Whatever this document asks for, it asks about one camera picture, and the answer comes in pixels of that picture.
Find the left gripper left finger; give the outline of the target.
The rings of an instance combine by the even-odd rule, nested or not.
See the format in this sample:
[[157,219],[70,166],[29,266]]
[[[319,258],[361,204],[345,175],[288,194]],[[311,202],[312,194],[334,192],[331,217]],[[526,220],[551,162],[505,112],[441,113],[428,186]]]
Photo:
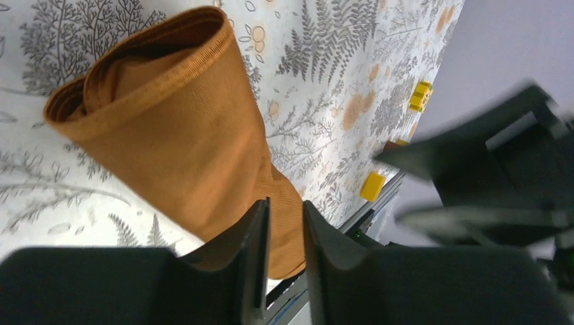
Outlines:
[[167,248],[32,247],[1,263],[2,324],[258,324],[270,201],[177,257]]

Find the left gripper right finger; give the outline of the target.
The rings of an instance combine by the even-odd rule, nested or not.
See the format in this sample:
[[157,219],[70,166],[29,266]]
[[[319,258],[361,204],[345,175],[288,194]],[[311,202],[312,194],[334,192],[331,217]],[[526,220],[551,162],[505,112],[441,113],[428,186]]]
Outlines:
[[540,267],[517,248],[364,247],[303,204],[314,324],[568,324]]

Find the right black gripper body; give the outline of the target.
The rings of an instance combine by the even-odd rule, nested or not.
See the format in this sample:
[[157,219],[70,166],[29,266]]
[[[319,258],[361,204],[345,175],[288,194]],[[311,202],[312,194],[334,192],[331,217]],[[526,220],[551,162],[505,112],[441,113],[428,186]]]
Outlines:
[[433,181],[443,207],[573,209],[573,121],[527,83],[497,106],[445,131],[447,173]]

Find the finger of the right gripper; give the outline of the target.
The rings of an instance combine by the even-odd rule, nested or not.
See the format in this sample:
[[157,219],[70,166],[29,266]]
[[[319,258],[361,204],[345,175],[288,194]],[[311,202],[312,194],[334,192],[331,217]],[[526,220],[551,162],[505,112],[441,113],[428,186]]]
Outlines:
[[448,170],[447,135],[437,135],[395,150],[379,150],[374,160],[401,169],[421,179],[438,180]]
[[441,245],[525,247],[573,228],[573,209],[441,207],[408,211],[399,225]]

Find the orange cloth napkin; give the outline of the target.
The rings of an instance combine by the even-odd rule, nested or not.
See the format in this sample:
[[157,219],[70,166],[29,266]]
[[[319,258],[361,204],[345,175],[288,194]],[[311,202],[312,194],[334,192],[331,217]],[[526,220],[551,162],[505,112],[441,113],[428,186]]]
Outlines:
[[302,200],[271,162],[263,118],[220,9],[191,9],[115,45],[51,95],[44,117],[203,241],[269,198],[269,277],[289,278],[305,267]]

